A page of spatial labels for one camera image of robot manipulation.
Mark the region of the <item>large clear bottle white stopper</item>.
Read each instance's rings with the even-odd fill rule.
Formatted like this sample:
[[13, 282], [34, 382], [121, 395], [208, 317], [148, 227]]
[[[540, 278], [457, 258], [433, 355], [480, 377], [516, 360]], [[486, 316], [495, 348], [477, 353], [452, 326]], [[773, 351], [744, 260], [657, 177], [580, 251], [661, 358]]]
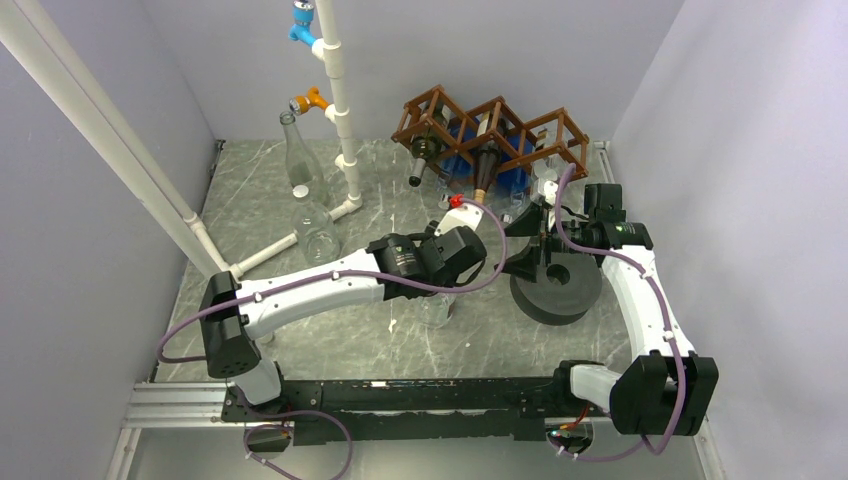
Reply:
[[417, 300], [417, 322], [434, 329], [446, 326], [453, 316], [456, 299], [456, 295], [448, 293], [420, 297]]

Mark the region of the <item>green bottle grey cap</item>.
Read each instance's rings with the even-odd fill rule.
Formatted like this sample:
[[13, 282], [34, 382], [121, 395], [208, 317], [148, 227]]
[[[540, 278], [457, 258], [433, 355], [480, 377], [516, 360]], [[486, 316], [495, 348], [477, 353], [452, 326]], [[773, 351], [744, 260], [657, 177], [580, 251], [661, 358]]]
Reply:
[[416, 136], [410, 145], [410, 153], [414, 159], [408, 184], [418, 187], [422, 182], [422, 176], [427, 164], [436, 158], [442, 150], [443, 141], [433, 128], [428, 128], [422, 135]]

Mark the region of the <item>clear bottle dark label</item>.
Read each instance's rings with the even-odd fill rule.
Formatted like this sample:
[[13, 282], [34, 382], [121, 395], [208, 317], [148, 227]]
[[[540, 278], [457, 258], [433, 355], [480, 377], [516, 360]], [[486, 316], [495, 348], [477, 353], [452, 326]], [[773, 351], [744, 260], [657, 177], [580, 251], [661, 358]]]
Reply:
[[329, 207], [332, 197], [327, 181], [316, 155], [301, 137], [296, 116], [291, 111], [284, 111], [279, 120], [285, 137], [285, 168], [291, 186], [306, 186], [317, 202]]

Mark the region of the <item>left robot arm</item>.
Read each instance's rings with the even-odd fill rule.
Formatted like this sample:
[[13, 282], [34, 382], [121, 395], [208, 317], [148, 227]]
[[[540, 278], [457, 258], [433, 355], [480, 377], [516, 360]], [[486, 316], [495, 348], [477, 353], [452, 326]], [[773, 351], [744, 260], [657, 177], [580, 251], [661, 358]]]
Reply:
[[459, 226], [441, 235], [389, 233], [339, 260], [265, 280], [239, 282], [229, 272], [215, 274], [199, 319], [207, 374], [235, 382], [258, 417], [275, 419], [285, 411], [288, 394], [279, 367], [261, 353], [259, 338], [342, 307], [459, 288], [460, 276], [486, 257], [474, 230]]

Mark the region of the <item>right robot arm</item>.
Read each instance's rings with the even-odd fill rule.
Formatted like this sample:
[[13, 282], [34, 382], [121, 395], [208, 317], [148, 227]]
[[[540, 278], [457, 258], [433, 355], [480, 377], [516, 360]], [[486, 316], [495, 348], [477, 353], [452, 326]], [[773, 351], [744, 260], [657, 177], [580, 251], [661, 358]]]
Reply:
[[557, 185], [537, 184], [533, 202], [506, 229], [528, 242], [505, 264], [520, 310], [545, 325], [580, 320], [608, 282], [622, 313], [631, 364], [622, 373], [593, 361], [566, 360], [555, 372], [551, 401], [574, 415], [588, 403], [610, 415], [618, 432], [693, 436], [719, 378], [676, 321], [656, 271], [647, 228], [629, 222], [618, 184], [588, 184], [584, 213], [558, 219]]

